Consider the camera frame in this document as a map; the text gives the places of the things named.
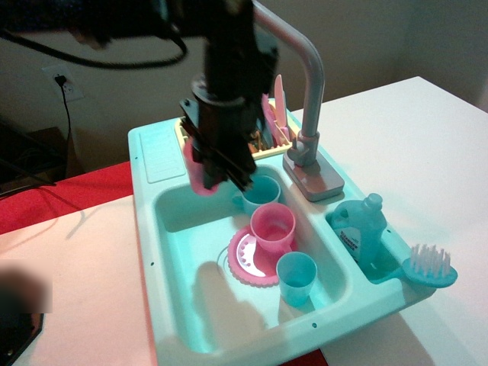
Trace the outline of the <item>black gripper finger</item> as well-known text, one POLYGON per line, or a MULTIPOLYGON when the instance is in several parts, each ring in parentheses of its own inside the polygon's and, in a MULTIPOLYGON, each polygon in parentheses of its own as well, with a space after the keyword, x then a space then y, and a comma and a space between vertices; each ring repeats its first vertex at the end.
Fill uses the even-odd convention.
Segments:
POLYGON ((240 191, 252 186, 251 175, 256 164, 250 151, 225 155, 214 152, 204 158, 204 187, 214 188, 224 181, 231 181, 240 191))
POLYGON ((202 143, 198 139, 191 141, 191 158, 194 162, 204 164, 206 161, 210 161, 212 157, 213 153, 206 143, 202 143))

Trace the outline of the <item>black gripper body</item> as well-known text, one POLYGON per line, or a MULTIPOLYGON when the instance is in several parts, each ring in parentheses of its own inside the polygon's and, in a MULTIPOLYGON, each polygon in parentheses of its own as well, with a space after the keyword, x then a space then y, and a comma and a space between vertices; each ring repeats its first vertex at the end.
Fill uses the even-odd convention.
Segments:
POLYGON ((194 139, 206 143, 212 153, 225 155, 246 153, 256 121, 263 118, 259 98, 242 95, 226 100, 224 95, 210 92, 204 75, 191 82, 194 99, 181 101, 185 113, 184 127, 194 139))

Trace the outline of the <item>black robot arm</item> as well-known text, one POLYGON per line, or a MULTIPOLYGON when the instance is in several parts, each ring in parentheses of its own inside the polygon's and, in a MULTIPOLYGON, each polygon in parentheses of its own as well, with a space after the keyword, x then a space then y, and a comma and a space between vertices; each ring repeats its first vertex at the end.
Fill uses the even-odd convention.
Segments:
POLYGON ((193 81, 194 97, 181 102, 190 168, 207 191, 224 181, 246 191, 256 170, 249 144, 264 127, 262 97, 278 61, 273 39, 255 27, 256 12, 252 1, 3 1, 1 36, 70 63, 113 70, 173 66, 186 57, 187 38, 204 39, 203 74, 193 81), (157 37, 173 42, 179 53, 158 61, 104 63, 26 38, 49 31, 68 31, 93 48, 157 37))

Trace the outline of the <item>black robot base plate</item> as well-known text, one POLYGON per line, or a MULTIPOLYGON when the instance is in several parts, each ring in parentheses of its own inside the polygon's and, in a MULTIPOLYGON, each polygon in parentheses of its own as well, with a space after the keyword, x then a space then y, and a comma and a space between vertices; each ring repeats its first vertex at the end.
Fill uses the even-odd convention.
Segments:
POLYGON ((41 334, 44 313, 1 314, 1 365, 13 365, 41 334))

